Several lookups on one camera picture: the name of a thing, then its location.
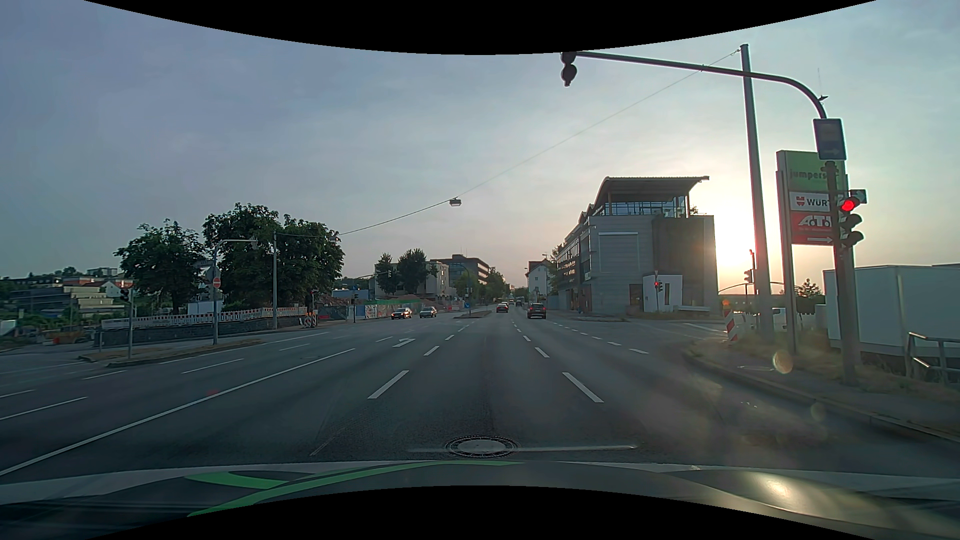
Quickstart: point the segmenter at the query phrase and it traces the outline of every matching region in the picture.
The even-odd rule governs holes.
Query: asphalt road
[[[718,326],[556,315],[371,321],[128,368],[26,358],[11,368],[0,356],[0,483],[450,458],[445,445],[471,435],[514,441],[522,459],[960,478],[951,449],[817,422],[683,363],[682,347]]]

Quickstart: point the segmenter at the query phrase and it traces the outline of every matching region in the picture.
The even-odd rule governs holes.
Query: manhole cover
[[[519,446],[510,439],[473,435],[460,437],[446,443],[448,452],[460,457],[503,457],[510,455]]]

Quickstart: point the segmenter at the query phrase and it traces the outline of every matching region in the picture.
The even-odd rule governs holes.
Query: blue sign
[[[816,118],[813,135],[817,139],[817,158],[824,161],[845,160],[847,146],[843,140],[840,118]]]

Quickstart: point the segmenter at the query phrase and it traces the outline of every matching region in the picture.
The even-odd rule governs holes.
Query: car
[[[530,307],[527,307],[527,318],[532,319],[534,317],[546,318],[546,306],[543,304],[531,304]]]

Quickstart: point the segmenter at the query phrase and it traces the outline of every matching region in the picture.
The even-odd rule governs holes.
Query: car hood
[[[662,463],[461,459],[228,465],[124,471],[0,484],[3,508],[43,502],[36,524],[87,506],[148,507],[154,522],[298,496],[435,485],[523,485],[630,493],[838,524],[960,538],[960,525],[918,508],[960,502],[960,479]],[[129,528],[143,525],[143,517]],[[19,527],[29,523],[20,520]],[[111,524],[123,528],[123,524]]]

